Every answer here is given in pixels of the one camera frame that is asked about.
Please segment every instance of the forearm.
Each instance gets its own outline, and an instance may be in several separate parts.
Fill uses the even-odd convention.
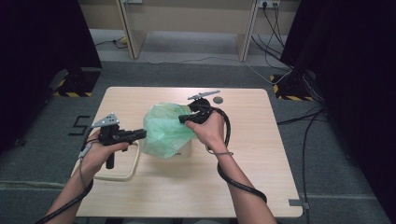
[[[227,147],[223,144],[213,146],[212,150],[215,153],[228,152]],[[217,155],[217,158],[224,174],[238,183],[254,188],[248,177],[233,159],[233,156],[220,154]],[[273,214],[262,198],[230,184],[228,184],[228,187],[233,198],[233,207],[239,223],[276,223]]]
[[[94,175],[83,173],[82,178],[87,186],[91,183],[93,176]],[[80,178],[79,167],[78,167],[76,171],[73,173],[73,175],[70,177],[70,179],[67,181],[66,185],[64,186],[64,189],[62,190],[58,198],[50,207],[46,216],[55,212],[56,210],[58,210],[65,204],[69,203],[73,199],[77,198],[77,196],[80,195],[84,191],[84,189],[85,188]],[[80,204],[81,202],[74,204],[72,207],[68,208],[67,210],[59,214],[57,217],[51,219],[47,223],[73,223]]]

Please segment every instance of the electrical socket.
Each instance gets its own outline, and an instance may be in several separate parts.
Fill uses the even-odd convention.
[[[267,2],[267,8],[275,8],[275,7],[279,7],[280,5],[280,0],[272,0],[272,1],[261,0],[259,3],[259,7],[262,7],[263,2]]]

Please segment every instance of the translucent green bag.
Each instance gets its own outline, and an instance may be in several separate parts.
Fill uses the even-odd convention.
[[[143,140],[141,151],[168,159],[178,153],[195,133],[178,120],[179,115],[189,115],[186,105],[159,103],[154,105],[143,119],[147,136]]]

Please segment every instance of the hand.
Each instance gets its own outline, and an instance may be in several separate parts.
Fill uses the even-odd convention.
[[[100,171],[102,165],[107,161],[107,158],[114,152],[123,150],[129,146],[129,143],[118,143],[111,146],[103,146],[98,139],[100,130],[93,133],[87,140],[92,142],[90,151],[85,155],[82,163],[82,173],[87,176],[94,176]]]
[[[195,132],[204,145],[212,149],[224,145],[224,119],[218,112],[213,111],[203,124],[197,124],[190,120],[187,120],[185,124]]]

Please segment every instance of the person's right hand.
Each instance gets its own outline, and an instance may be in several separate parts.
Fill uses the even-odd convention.
[[[213,111],[203,124],[197,124],[190,120],[187,120],[185,124],[195,132],[204,145],[212,149],[224,145],[224,119],[218,112]]]

